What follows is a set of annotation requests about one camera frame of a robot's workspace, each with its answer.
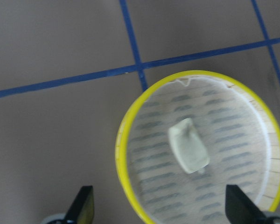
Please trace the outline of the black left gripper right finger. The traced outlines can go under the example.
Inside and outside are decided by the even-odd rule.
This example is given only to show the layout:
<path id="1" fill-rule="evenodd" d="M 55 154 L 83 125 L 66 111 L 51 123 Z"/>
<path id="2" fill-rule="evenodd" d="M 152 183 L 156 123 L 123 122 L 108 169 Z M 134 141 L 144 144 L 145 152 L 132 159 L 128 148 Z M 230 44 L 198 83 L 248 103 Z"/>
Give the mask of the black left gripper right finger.
<path id="1" fill-rule="evenodd" d="M 226 185 L 225 214 L 230 224 L 264 224 L 265 214 L 238 185 Z"/>

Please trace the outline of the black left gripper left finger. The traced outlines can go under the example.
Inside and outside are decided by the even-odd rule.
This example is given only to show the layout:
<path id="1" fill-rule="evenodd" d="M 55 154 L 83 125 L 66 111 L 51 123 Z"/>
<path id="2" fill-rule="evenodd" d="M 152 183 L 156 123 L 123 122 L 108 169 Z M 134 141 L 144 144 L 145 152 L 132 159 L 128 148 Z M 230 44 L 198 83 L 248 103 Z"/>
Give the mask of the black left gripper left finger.
<path id="1" fill-rule="evenodd" d="M 94 194 L 92 186 L 82 186 L 64 217 L 65 224 L 92 224 Z"/>

